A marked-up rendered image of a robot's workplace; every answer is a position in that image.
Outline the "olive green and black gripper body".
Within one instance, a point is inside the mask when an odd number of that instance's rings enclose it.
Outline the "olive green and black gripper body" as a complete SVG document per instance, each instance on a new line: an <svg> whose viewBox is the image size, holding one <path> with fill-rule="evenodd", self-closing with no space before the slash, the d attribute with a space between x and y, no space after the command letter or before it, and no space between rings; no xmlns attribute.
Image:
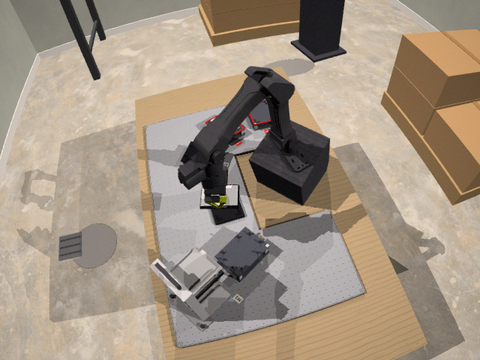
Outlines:
<svg viewBox="0 0 480 360"><path fill-rule="evenodd" d="M216 176L208 176L209 178L213 178L214 187L215 189L204 189L205 194L205 202L206 203L219 203L220 196L226 195L226 186L228 182L228 167L223 166L223 170L219 175ZM220 196L212 196L212 195L220 195Z"/></svg>

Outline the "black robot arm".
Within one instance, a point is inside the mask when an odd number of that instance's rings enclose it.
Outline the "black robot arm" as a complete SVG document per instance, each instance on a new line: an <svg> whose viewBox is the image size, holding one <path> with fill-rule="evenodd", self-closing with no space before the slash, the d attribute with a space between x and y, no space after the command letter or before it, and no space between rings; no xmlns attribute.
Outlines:
<svg viewBox="0 0 480 360"><path fill-rule="evenodd" d="M296 173L311 165L311 160L299 146L300 140L290 121L289 99L295 86L271 68L250 66L245 73L248 77L234 98L196 135L193 146L198 153L178 168L178 179L188 190L200 182L203 189L215 189L213 178L207 176L222 172L224 152L230 147L228 143L233 134L264 99L271 118L269 136L275 145Z"/></svg>

